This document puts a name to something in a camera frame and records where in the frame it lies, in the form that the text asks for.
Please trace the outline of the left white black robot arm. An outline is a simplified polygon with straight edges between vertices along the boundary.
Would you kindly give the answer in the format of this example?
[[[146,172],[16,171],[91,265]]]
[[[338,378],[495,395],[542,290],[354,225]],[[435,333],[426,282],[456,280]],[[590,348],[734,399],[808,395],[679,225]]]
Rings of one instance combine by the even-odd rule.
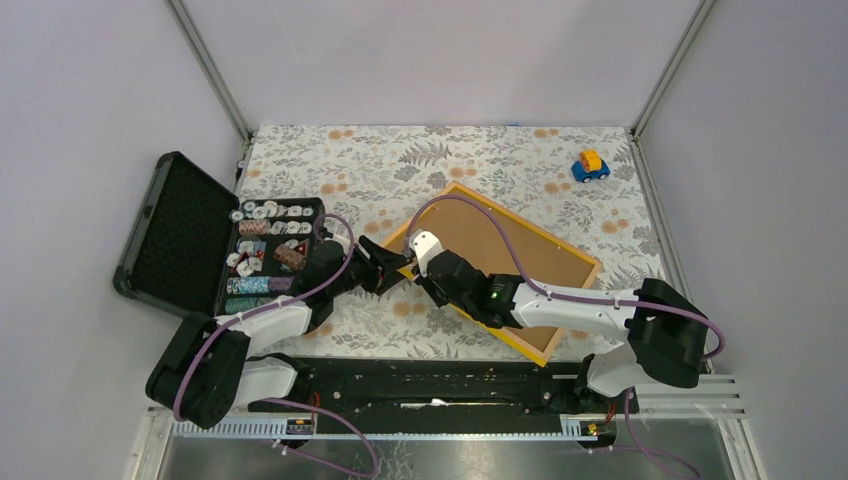
[[[273,398],[296,411],[310,385],[286,356],[265,354],[279,340],[304,335],[332,313],[336,297],[357,288],[380,295],[403,280],[413,254],[395,253],[365,236],[335,237],[308,254],[282,247],[293,269],[291,285],[270,302],[245,312],[185,316],[146,385],[146,396],[175,419],[201,428],[217,425],[235,406]]]

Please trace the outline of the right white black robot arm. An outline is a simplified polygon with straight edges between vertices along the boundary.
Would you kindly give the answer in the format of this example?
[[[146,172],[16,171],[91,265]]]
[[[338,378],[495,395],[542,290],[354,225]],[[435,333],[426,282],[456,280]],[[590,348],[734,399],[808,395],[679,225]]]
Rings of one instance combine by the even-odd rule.
[[[450,304],[488,328],[562,328],[617,342],[584,360],[583,378],[573,386],[583,410],[597,412],[638,385],[692,389],[699,383],[705,318],[662,280],[619,291],[548,285],[485,274],[449,250],[417,267],[415,280],[438,305]]]

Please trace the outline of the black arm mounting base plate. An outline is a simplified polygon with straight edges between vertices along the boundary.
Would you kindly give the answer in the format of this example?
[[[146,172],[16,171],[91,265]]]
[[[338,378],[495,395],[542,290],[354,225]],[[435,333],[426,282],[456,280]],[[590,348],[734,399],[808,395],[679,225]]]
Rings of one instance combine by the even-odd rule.
[[[554,434],[564,415],[604,417],[628,404],[583,387],[576,363],[287,358],[298,368],[288,396],[235,407],[321,407],[339,416],[318,420],[323,435],[346,432],[346,422],[367,435]]]

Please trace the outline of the yellow wooden picture frame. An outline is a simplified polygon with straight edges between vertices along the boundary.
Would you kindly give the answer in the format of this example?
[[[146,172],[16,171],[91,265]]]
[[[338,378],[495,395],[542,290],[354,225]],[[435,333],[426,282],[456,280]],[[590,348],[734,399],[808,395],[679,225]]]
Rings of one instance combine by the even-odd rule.
[[[488,332],[540,366],[552,357],[566,334],[565,329],[554,327],[489,329]]]

